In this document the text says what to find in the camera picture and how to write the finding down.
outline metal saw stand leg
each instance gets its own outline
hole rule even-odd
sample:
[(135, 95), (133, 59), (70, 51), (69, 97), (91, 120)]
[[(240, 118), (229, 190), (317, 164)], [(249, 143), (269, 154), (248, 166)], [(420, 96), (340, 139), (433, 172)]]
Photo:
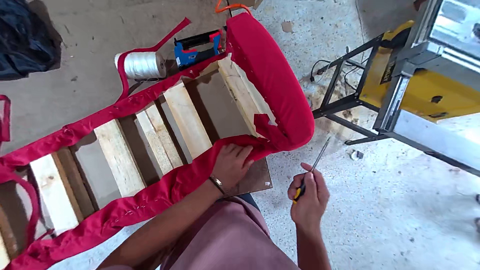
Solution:
[[(313, 117), (320, 118), (320, 117), (326, 117), (342, 126), (345, 126), (353, 131), (356, 131), (364, 136), (366, 138), (363, 139), (358, 139), (358, 140), (348, 140), (345, 142), (346, 145), (355, 145), (355, 144), (360, 144), (360, 143), (365, 143), (365, 142), (372, 142), (372, 141), (378, 141), (382, 139), (388, 138), (386, 135), (383, 134), (375, 134), (359, 125), (356, 125), (350, 121), (347, 121), (339, 116), (336, 116), (335, 113), (341, 112), (344, 110), (348, 110), (357, 106), (364, 106), (368, 109), (371, 109), (375, 112), (379, 111), (379, 108), (376, 106), (373, 106), (370, 103), (367, 103), (365, 101), (362, 101), (359, 99), (361, 90), (363, 86), (365, 85), (365, 80), (367, 79), (368, 71), (370, 67), (372, 66), (373, 58), (375, 57), (378, 48), (380, 46), (380, 42), (382, 41), (383, 34), (379, 35), (378, 37), (370, 40), (369, 42), (363, 44), (362, 46), (354, 49), (353, 51), (347, 53), (346, 55), (338, 58), (337, 60), (331, 62), (330, 64), (324, 66), (323, 68), (317, 70), (317, 75), (322, 74), (323, 72), (327, 71), (329, 68), (335, 67), (335, 72), (333, 74), (332, 79), (330, 80), (330, 84), (328, 85), (327, 91), (325, 93), (324, 99), (322, 100), (322, 104), (320, 105), (320, 108), (312, 111)], [(368, 58), (368, 61), (366, 65), (363, 65), (362, 63), (356, 62), (352, 60), (351, 58), (368, 50), (372, 49), (370, 56)], [(363, 74), (360, 78), (359, 84), (357, 86), (357, 89), (355, 90), (355, 93), (348, 95), (344, 98), (341, 98), (339, 100), (336, 100), (332, 103), (330, 103), (330, 99), (332, 98), (333, 91), (335, 90), (336, 83), (341, 75), (341, 72), (343, 70), (343, 67), (345, 66), (345, 63), (349, 63), (353, 66), (356, 66), (360, 69), (363, 69)]]

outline screwdriver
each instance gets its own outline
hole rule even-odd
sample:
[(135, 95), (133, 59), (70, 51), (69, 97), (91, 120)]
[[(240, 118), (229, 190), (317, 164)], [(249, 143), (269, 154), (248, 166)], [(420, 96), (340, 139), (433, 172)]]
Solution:
[[(330, 137), (327, 139), (327, 141), (324, 144), (324, 147), (322, 147), (322, 150), (320, 151), (320, 154), (318, 154), (317, 159), (315, 160), (315, 163), (312, 166), (312, 169), (309, 172), (312, 172), (315, 170), (315, 167), (317, 167), (318, 161), (322, 157), (322, 155), (325, 152), (325, 149), (327, 148), (328, 142), (330, 141)], [(305, 193), (305, 181), (304, 178), (301, 180), (300, 187), (297, 188), (297, 193), (295, 194), (295, 197), (293, 197), (293, 203), (296, 204), (299, 198)]]

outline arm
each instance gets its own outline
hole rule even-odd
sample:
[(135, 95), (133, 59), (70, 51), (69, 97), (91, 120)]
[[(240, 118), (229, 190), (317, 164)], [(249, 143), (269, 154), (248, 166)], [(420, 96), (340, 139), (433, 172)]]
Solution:
[[(252, 147), (223, 146), (216, 159), (212, 175), (229, 190), (245, 175), (253, 160), (245, 162)], [(151, 219), (115, 249), (98, 267), (127, 265), (135, 267), (175, 241), (215, 201), (222, 197), (220, 190), (209, 180)]]
[[(312, 167), (306, 163), (302, 168), (309, 171)], [(292, 220), (297, 228), (298, 265), (302, 270), (331, 270), (327, 250), (320, 231), (320, 221), (325, 212), (330, 194), (320, 172), (314, 170), (293, 177), (288, 188), (288, 198), (293, 199), (301, 180), (305, 181), (305, 194), (292, 204)]]

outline orange air hose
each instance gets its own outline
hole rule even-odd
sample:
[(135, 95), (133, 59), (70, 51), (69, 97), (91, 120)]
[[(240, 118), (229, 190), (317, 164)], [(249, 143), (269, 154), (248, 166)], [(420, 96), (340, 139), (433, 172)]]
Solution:
[(231, 5), (226, 6), (224, 8), (220, 8), (221, 3), (222, 3), (222, 0), (218, 0), (218, 3), (216, 4), (216, 7), (215, 7), (215, 12), (216, 13), (224, 12), (225, 10), (230, 9), (230, 8), (243, 8), (248, 12), (248, 14), (250, 14), (250, 15), (252, 14), (250, 12), (250, 9), (244, 4), (231, 4)]

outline power cord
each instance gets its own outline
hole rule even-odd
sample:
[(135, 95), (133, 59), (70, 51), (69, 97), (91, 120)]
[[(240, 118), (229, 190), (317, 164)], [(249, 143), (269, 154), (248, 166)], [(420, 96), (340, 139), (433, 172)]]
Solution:
[[(315, 77), (313, 76), (313, 70), (314, 70), (315, 66), (316, 66), (318, 63), (320, 63), (320, 62), (325, 62), (325, 63), (328, 63), (329, 65), (332, 63), (331, 61), (328, 61), (328, 60), (325, 60), (325, 59), (320, 59), (320, 60), (318, 60), (317, 62), (315, 62), (315, 64), (313, 64), (313, 66), (312, 66), (312, 69), (310, 70), (310, 81), (311, 81), (311, 82), (314, 82), (314, 81), (315, 81)], [(352, 65), (352, 64), (350, 64), (350, 63), (345, 63), (345, 65), (348, 66), (348, 67), (353, 67), (353, 66), (355, 67), (354, 69), (352, 69), (352, 70), (350, 70), (350, 71), (348, 71), (348, 72), (345, 72), (345, 71), (342, 70), (342, 72), (345, 73), (345, 75), (343, 76), (343, 80), (345, 81), (345, 83), (346, 83), (349, 87), (351, 87), (352, 89), (355, 89), (350, 83), (348, 83), (347, 75), (350, 74), (350, 73), (352, 73), (352, 72), (354, 72), (355, 70), (359, 69), (359, 67), (357, 67), (357, 66), (355, 66), (355, 65)]]

